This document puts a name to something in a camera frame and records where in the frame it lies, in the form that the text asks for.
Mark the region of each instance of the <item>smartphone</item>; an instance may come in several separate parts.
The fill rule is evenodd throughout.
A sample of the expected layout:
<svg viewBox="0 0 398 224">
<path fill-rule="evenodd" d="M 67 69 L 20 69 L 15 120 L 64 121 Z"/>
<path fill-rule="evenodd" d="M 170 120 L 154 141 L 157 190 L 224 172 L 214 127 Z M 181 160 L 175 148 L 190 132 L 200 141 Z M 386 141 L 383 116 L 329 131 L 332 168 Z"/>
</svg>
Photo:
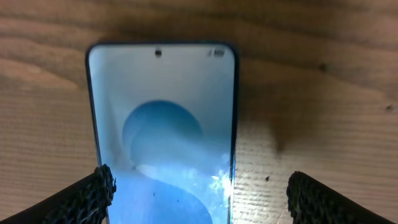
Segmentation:
<svg viewBox="0 0 398 224">
<path fill-rule="evenodd" d="M 100 43 L 86 54 L 110 224 L 232 219 L 238 56 L 220 42 Z"/>
</svg>

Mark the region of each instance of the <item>dark spot on wood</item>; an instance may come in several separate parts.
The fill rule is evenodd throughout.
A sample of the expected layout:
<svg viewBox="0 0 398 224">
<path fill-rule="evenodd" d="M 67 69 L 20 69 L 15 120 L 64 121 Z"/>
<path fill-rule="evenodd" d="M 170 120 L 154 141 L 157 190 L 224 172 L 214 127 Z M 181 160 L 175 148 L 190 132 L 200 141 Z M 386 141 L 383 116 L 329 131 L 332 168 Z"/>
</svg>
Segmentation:
<svg viewBox="0 0 398 224">
<path fill-rule="evenodd" d="M 392 105 L 386 106 L 386 111 L 387 111 L 387 112 L 393 112 L 394 109 L 395 109 L 395 108 L 394 108 L 394 106 L 392 106 Z"/>
<path fill-rule="evenodd" d="M 319 64 L 318 69 L 321 72 L 327 72 L 328 71 L 328 65 L 325 64 L 325 63 L 321 63 L 321 64 Z"/>
</svg>

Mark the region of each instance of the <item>wood grain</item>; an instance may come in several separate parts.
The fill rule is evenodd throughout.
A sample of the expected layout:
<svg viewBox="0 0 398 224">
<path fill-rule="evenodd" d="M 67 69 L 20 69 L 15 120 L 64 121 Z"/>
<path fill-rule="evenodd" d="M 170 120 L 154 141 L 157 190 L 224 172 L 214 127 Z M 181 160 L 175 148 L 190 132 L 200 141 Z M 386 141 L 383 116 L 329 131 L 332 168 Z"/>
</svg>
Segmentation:
<svg viewBox="0 0 398 224">
<path fill-rule="evenodd" d="M 96 166 L 101 39 L 237 46 L 235 223 L 291 223 L 295 170 L 398 222 L 395 0 L 0 0 L 0 220 Z"/>
</svg>

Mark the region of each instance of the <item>phone frame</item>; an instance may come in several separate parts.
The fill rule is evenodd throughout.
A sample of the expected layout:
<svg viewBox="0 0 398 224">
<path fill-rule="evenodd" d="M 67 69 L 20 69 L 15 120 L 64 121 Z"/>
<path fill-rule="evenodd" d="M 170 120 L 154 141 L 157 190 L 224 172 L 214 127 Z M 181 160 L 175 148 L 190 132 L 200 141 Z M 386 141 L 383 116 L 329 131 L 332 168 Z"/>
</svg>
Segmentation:
<svg viewBox="0 0 398 224">
<path fill-rule="evenodd" d="M 229 206 L 228 206 L 228 223 L 232 224 L 233 222 L 233 189 L 234 189 L 234 180 L 235 180 L 235 163 L 236 163 L 236 131 L 238 128 L 238 90 L 239 90 L 239 54 L 236 48 L 227 42 L 222 41 L 214 41 L 214 40 L 197 40 L 197 41 L 179 41 L 179 42 L 129 42 L 129 41 L 101 41 L 96 44 L 91 45 L 87 51 L 85 56 L 85 66 L 86 66 L 86 77 L 87 77 L 87 85 L 88 85 L 88 93 L 90 97 L 90 107 L 91 107 L 91 118 L 93 120 L 93 129 L 95 135 L 95 148 L 97 155 L 97 163 L 98 166 L 102 165 L 101 162 L 101 151 L 100 151 L 100 142 L 98 141 L 98 132 L 97 132 L 97 124 L 96 124 L 96 116 L 95 116 L 95 105 L 93 98 L 93 88 L 91 86 L 91 73 L 90 73 L 90 52 L 93 48 L 99 45 L 185 45 L 185 44 L 215 44 L 215 45 L 224 45 L 229 48 L 234 55 L 234 90 L 233 90 L 233 114 L 232 114 L 232 133 L 231 133 L 231 155 L 230 155 L 230 165 L 229 165 L 229 179 L 231 181 L 231 194 L 229 195 Z M 109 224 L 109 216 L 108 216 L 108 208 L 106 208 L 106 223 Z"/>
</svg>

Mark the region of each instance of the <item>phone screen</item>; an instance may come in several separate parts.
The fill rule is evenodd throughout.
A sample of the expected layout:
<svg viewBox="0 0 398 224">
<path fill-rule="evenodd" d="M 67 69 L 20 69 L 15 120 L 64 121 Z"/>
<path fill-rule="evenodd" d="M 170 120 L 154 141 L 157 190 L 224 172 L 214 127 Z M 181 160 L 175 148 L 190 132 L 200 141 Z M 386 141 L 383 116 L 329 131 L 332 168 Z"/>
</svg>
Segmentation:
<svg viewBox="0 0 398 224">
<path fill-rule="evenodd" d="M 223 44 L 99 44 L 86 66 L 110 224 L 231 222 L 236 63 Z"/>
</svg>

